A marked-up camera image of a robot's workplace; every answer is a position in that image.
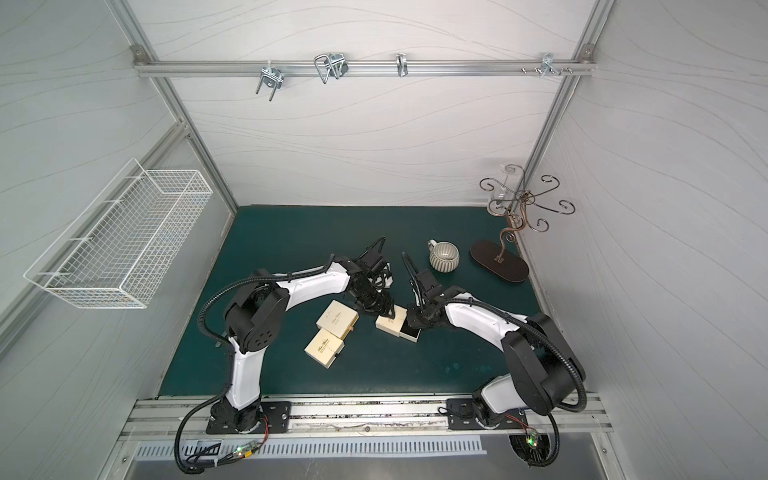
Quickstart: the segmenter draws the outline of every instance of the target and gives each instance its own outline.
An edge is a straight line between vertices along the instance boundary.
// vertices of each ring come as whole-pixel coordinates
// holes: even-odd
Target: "ceramic mug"
[[[429,248],[429,263],[432,268],[441,272],[448,273],[456,270],[458,266],[458,248],[449,242],[427,242]]]

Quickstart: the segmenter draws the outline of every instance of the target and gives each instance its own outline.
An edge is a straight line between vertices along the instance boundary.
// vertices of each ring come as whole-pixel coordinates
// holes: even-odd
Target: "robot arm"
[[[475,393],[475,417],[496,425],[510,409],[547,415],[556,406],[581,411],[586,406],[584,369],[552,319],[543,313],[523,316],[474,298],[466,290],[440,285],[429,270],[415,272],[403,254],[416,302],[407,321],[414,328],[458,327],[480,336],[504,354],[509,375],[492,379]],[[562,403],[576,389],[579,403]]]
[[[265,270],[255,276],[269,278],[241,287],[224,317],[227,340],[234,347],[231,386],[211,414],[237,432],[248,432],[259,421],[260,376],[266,348],[277,338],[285,312],[307,300],[330,293],[349,293],[362,314],[394,318],[394,302],[388,288],[392,284],[389,265],[381,250],[379,238],[360,255],[350,260],[334,259],[327,268],[284,275],[270,275]]]

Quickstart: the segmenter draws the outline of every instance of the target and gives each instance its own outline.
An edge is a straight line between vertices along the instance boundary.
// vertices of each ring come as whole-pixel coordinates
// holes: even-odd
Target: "white wire basket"
[[[78,308],[147,308],[210,195],[198,170],[145,170],[132,159],[24,278]]]

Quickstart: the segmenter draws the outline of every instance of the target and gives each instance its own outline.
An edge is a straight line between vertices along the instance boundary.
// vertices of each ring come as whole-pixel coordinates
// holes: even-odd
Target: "metal bracket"
[[[576,60],[580,61],[581,63],[592,63],[593,56],[594,43],[585,43],[582,45],[581,50],[579,50]]]
[[[323,60],[323,70],[320,69],[319,61]],[[333,77],[339,80],[349,70],[349,65],[346,64],[346,59],[343,53],[323,53],[315,57],[315,68],[320,75],[320,80],[323,83],[327,83],[328,78],[333,73]]]
[[[475,410],[472,408],[472,399],[447,399],[445,401],[445,408],[449,412],[448,414],[448,430],[522,430],[522,426],[515,420],[506,418],[505,415],[495,427],[486,427],[480,425],[480,422],[475,418]],[[515,417],[520,422],[526,423],[525,412],[519,409],[508,410],[507,415]]]
[[[290,402],[261,402],[261,410],[269,419],[270,433],[286,432],[288,429],[288,421],[290,420]],[[264,430],[264,422],[259,421],[250,432],[238,432],[232,425],[228,424],[226,420],[211,416],[208,419],[208,427],[206,427],[205,432],[208,435],[226,435],[238,433],[264,433]]]
[[[131,45],[131,54],[134,56],[134,65],[146,65],[149,63],[149,54],[143,45]]]
[[[561,69],[556,70],[552,67],[553,60],[554,56],[551,53],[544,55],[544,57],[541,59],[541,67],[536,69],[539,77],[545,77],[549,74],[560,75],[563,73]]]
[[[398,53],[396,60],[397,60],[397,76],[405,77],[408,74],[408,58],[406,58],[406,54]]]
[[[267,65],[261,69],[261,76],[259,77],[259,86],[256,87],[256,94],[259,94],[262,84],[272,88],[272,93],[270,94],[270,101],[272,101],[277,89],[283,86],[283,74],[280,73],[280,70]]]

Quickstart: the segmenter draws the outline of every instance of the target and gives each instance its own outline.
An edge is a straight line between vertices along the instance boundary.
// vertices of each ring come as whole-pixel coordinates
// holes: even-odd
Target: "dark green mat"
[[[385,258],[392,264],[392,296],[400,306],[413,301],[400,253],[407,251],[420,270],[429,267],[427,241],[454,243],[461,263],[451,273],[435,273],[443,285],[458,285],[480,300],[523,315],[539,311],[531,284],[507,284],[469,257],[469,246],[498,239],[501,219],[475,207],[243,207],[210,274],[201,301],[235,280],[263,267],[271,273],[319,266],[331,253],[357,257],[386,235]],[[223,332],[223,308],[231,295],[211,310],[209,325]],[[332,299],[324,296],[286,314],[280,336],[266,352],[261,375],[264,395],[291,393],[471,392],[490,378],[508,373],[502,352],[463,330],[422,331],[418,343],[377,330],[363,316],[344,350],[326,370],[305,352],[317,333],[315,322]],[[161,387],[161,395],[213,395],[227,370],[223,347],[187,326]]]

